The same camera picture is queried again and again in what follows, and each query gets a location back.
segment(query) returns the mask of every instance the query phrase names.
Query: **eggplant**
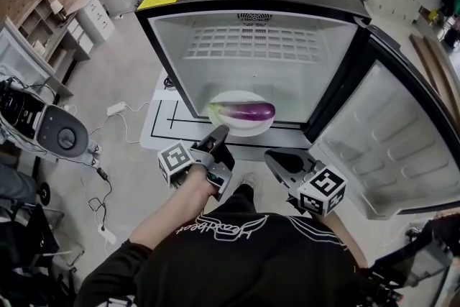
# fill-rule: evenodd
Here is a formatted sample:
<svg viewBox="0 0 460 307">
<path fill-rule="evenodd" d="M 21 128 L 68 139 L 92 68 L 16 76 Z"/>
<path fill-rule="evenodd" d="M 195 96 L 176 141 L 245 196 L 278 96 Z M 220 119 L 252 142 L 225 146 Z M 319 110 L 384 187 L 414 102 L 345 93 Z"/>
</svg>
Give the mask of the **eggplant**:
<svg viewBox="0 0 460 307">
<path fill-rule="evenodd" d="M 235 119 L 263 122 L 275 116 L 275 107 L 266 101 L 209 103 L 216 113 Z"/>
</svg>

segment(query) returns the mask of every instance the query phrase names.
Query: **person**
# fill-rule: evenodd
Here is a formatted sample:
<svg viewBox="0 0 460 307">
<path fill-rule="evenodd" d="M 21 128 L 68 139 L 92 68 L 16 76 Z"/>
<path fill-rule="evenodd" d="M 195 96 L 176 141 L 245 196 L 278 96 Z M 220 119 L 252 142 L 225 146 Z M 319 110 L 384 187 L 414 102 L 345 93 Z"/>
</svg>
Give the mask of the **person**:
<svg viewBox="0 0 460 307">
<path fill-rule="evenodd" d="M 337 215 L 260 214 L 254 175 L 203 210 L 216 189 L 194 165 L 167 202 L 84 281 L 75 307 L 134 296 L 145 306 L 356 306 L 367 267 Z"/>
</svg>

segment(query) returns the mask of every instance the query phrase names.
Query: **sleeve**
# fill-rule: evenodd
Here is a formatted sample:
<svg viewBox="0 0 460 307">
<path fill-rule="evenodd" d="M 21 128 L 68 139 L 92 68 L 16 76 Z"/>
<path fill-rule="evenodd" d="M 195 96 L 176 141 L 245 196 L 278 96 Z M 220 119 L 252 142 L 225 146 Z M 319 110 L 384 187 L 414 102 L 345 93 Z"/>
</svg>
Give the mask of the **sleeve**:
<svg viewBox="0 0 460 307">
<path fill-rule="evenodd" d="M 134 276 L 151 252 L 151 249 L 129 240 L 123 243 L 86 277 L 74 307 L 97 307 L 109 298 L 135 295 Z"/>
</svg>

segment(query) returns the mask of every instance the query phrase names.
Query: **concrete floor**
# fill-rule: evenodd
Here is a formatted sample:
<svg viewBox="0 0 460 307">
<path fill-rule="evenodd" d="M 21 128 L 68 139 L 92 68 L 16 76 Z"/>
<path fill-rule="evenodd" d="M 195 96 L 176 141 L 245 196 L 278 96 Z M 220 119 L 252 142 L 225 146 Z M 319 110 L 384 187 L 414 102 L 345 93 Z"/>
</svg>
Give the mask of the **concrete floor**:
<svg viewBox="0 0 460 307">
<path fill-rule="evenodd" d="M 91 60 L 78 65 L 68 83 L 74 96 L 63 101 L 78 107 L 77 117 L 89 132 L 103 123 L 109 106 L 124 101 L 138 109 L 142 103 L 150 101 L 162 70 L 133 14 L 115 21 L 115 25 L 114 34 L 92 53 Z M 123 112 L 129 126 L 129 140 L 139 139 L 147 109 L 144 107 L 138 113 Z M 117 243 L 114 246 L 108 244 L 110 254 L 143 218 L 166 201 L 172 191 L 165 185 L 158 169 L 157 153 L 139 144 L 125 142 L 125 126 L 119 116 L 111 117 L 104 128 L 91 137 L 104 149 L 100 156 L 101 167 L 109 174 L 113 186 L 106 201 L 106 226 L 116 235 Z M 297 215 L 292 206 L 285 203 L 285 190 L 262 162 L 237 162 L 231 187 L 235 188 L 240 177 L 249 171 L 256 172 L 260 181 L 255 194 L 259 211 Z M 60 228 L 85 249 L 85 254 L 75 264 L 77 283 L 106 258 L 104 239 L 97 232 L 80 178 L 88 198 L 103 198 L 109 190 L 108 183 L 103 182 L 95 170 L 82 165 L 61 160 L 58 164 L 42 161 L 40 166 L 40 179 L 46 180 L 52 189 L 50 205 L 66 214 Z M 212 198 L 206 210 L 216 206 Z M 404 242 L 404 229 L 415 219 L 414 216 L 396 216 L 389 221 L 369 221 L 348 199 L 337 206 L 337 213 L 370 264 L 400 247 Z M 430 301 L 427 299 L 423 297 L 428 306 Z"/>
</svg>

